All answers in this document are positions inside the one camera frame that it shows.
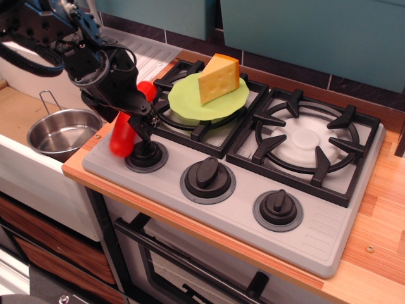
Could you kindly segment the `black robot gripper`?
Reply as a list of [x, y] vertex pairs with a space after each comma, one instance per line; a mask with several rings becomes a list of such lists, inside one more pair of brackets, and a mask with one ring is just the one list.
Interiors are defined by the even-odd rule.
[[81, 91], [82, 101], [108, 123], [119, 112], [130, 115], [128, 124], [142, 139], [143, 145], [159, 125], [158, 114], [137, 88], [136, 57], [126, 47], [109, 47], [99, 52], [101, 67], [72, 83]]

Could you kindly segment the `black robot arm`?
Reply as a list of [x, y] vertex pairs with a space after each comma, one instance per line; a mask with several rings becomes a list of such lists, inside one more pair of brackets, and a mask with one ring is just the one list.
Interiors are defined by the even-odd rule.
[[40, 77], [66, 72], [82, 101], [106, 121], [119, 113], [149, 143], [158, 123], [136, 84], [136, 57], [104, 40], [76, 1], [1, 1], [1, 58]]

